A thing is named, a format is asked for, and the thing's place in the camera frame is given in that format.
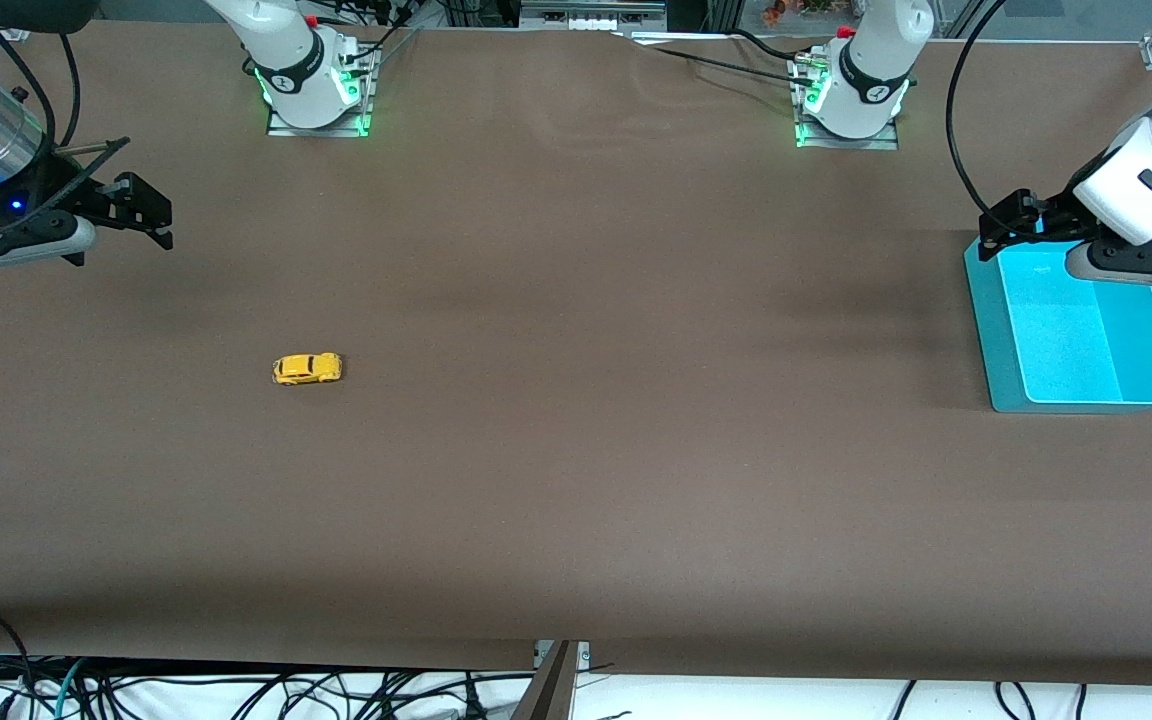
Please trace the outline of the yellow toy beetle car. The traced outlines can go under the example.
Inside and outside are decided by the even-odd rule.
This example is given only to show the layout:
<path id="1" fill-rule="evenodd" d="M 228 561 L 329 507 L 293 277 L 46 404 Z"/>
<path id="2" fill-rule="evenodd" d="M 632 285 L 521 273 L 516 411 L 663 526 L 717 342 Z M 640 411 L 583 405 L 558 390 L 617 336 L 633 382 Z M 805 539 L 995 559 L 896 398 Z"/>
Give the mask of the yellow toy beetle car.
<path id="1" fill-rule="evenodd" d="M 344 374 L 344 359 L 339 354 L 291 354 L 271 365 L 271 382 L 278 386 L 338 382 Z"/>

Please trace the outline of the teal plastic bin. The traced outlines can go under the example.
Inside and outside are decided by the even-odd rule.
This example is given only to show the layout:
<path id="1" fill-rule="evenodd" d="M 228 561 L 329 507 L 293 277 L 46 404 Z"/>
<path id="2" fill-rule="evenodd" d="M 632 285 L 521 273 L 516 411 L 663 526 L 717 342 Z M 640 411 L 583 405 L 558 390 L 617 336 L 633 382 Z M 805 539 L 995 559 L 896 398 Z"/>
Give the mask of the teal plastic bin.
<path id="1" fill-rule="evenodd" d="M 1152 288 L 1084 281 L 1076 243 L 1021 243 L 964 264 L 996 414 L 1152 410 Z"/>

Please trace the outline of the brown table cover sheet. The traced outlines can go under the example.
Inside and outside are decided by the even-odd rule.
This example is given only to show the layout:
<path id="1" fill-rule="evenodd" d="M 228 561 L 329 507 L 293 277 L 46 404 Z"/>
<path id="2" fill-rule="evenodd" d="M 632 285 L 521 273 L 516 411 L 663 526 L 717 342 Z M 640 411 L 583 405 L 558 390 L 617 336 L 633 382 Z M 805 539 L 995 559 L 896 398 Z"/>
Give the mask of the brown table cover sheet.
<path id="1" fill-rule="evenodd" d="M 895 152 L 613 35 L 422 32 L 355 141 L 266 136 L 225 26 L 76 50 L 175 247 L 0 270 L 29 650 L 1152 683 L 1152 414 L 991 409 L 957 45 Z"/>

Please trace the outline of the dark wooden beam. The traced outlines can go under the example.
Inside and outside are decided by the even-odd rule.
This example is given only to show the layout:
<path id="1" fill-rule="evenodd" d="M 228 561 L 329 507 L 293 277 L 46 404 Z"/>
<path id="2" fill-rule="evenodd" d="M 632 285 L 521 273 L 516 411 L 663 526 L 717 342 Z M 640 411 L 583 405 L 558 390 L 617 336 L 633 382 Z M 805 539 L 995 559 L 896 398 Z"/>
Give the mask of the dark wooden beam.
<path id="1" fill-rule="evenodd" d="M 585 653 L 579 641 L 552 641 L 509 720 L 570 720 Z"/>

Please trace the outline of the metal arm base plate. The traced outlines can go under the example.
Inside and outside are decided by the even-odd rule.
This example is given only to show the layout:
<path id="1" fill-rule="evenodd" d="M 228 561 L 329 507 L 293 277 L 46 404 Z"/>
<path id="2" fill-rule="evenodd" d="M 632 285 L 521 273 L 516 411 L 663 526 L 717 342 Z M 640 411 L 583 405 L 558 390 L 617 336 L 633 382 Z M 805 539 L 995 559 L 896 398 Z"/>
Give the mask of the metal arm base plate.
<path id="1" fill-rule="evenodd" d="M 810 59 L 805 53 L 786 61 L 788 76 L 795 79 L 791 86 L 794 103 L 795 143 L 799 149 L 846 149 L 867 151 L 895 151 L 899 149 L 899 132 L 895 119 L 888 120 L 881 132 L 869 138 L 846 138 L 829 132 L 818 118 L 806 109 L 808 100 L 814 99 L 826 81 L 826 61 Z"/>
<path id="2" fill-rule="evenodd" d="M 276 137 L 365 138 L 371 132 L 372 111 L 378 91 L 381 54 L 374 53 L 353 60 L 334 69 L 329 109 L 339 109 L 338 118 L 317 127 L 293 126 L 274 109 L 270 92 L 262 90 L 266 103 L 265 132 Z"/>

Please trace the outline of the metal rack frame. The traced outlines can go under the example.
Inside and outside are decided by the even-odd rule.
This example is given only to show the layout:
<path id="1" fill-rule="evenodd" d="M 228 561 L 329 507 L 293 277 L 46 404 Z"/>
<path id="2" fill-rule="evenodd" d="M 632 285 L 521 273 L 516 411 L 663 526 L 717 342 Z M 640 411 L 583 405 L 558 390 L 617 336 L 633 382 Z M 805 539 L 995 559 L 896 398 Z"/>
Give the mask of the metal rack frame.
<path id="1" fill-rule="evenodd" d="M 666 32 L 666 0 L 520 0 L 521 29 L 568 29 L 568 15 L 621 15 L 630 26 L 617 32 Z"/>

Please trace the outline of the metal table edge bracket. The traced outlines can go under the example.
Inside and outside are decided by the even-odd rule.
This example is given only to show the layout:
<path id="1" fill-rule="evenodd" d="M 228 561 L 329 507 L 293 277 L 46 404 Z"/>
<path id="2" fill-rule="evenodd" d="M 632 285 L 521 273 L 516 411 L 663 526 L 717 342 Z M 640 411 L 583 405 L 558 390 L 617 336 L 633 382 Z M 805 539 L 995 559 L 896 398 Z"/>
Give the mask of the metal table edge bracket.
<path id="1" fill-rule="evenodd" d="M 535 642 L 535 647 L 532 647 L 532 669 L 539 670 L 541 665 L 547 660 L 550 651 L 558 646 L 558 641 L 553 639 L 539 639 Z M 586 641 L 579 641 L 573 643 L 573 647 L 576 647 L 579 652 L 579 660 L 577 660 L 577 673 L 588 673 L 591 669 L 591 651 L 590 644 Z"/>

